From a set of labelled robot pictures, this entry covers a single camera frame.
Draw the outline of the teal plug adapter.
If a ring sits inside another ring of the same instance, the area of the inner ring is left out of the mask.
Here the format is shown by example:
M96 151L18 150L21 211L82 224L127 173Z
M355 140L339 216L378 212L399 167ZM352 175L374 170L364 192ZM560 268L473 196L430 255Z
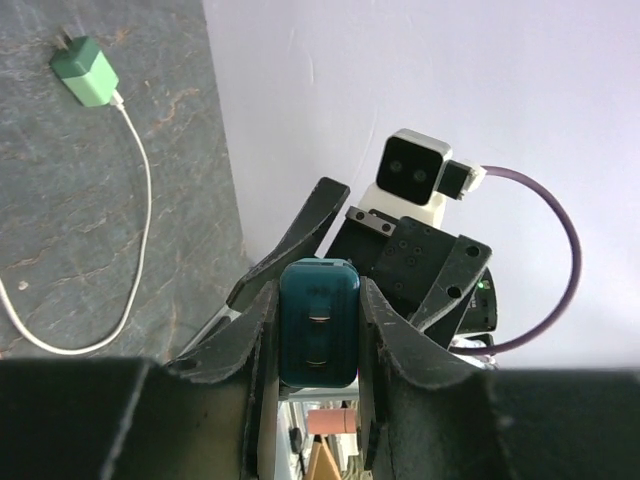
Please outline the teal plug adapter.
M306 258L279 281L280 378L292 388L342 388L358 371L360 276L342 259Z

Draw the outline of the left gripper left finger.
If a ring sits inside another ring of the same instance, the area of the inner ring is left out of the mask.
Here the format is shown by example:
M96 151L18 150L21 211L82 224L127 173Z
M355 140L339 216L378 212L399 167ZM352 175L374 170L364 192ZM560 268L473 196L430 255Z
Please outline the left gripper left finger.
M278 287L161 365L143 357L1 364L5 479L270 479Z

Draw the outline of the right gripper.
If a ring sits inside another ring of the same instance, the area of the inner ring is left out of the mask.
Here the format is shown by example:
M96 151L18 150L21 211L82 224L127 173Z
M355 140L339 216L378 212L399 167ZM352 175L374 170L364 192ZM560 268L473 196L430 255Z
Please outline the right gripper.
M238 280L226 305L244 312L289 264L313 257L349 194L347 185L322 177L280 242ZM488 269L492 254L485 244L413 218L351 207L326 256L349 261L376 284L396 313L448 350L455 334L483 334L497 327Z

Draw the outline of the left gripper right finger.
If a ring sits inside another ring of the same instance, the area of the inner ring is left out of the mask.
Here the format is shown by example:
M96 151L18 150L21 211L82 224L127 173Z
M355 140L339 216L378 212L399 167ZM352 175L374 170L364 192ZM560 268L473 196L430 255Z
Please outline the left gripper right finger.
M364 465L376 479L635 479L639 373L482 370L417 331L364 279Z

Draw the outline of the pink power strip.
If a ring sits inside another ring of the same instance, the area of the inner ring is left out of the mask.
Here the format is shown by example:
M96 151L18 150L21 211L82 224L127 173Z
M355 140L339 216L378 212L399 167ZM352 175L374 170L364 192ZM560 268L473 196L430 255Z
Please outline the pink power strip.
M355 434L356 411L351 408L309 410L307 430L313 435Z

